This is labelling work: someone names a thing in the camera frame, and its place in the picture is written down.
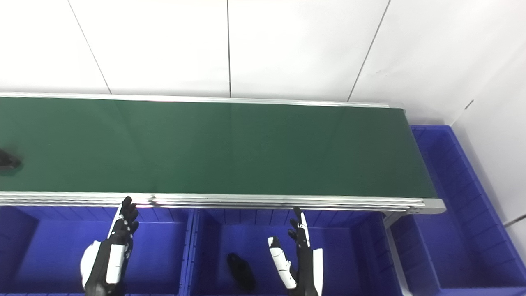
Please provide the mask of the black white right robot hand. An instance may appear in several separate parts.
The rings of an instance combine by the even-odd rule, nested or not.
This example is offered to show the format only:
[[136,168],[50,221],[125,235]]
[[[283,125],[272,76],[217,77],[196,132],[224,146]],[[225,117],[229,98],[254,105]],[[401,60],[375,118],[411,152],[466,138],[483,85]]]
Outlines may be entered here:
[[305,214],[297,206],[293,211],[295,219],[291,219],[292,228],[288,230],[288,235],[295,242],[297,267],[293,267],[291,261],[287,259],[278,237],[268,238],[269,251],[289,296],[321,296],[324,273],[323,249],[311,247]]

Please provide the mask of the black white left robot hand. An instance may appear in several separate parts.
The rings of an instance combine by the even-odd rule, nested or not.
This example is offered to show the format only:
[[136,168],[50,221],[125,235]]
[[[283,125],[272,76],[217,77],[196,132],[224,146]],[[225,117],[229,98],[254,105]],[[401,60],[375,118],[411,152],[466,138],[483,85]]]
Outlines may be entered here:
[[107,238],[94,240],[81,258],[81,284],[87,296],[124,296],[124,277],[139,227],[138,210],[130,196],[117,208]]

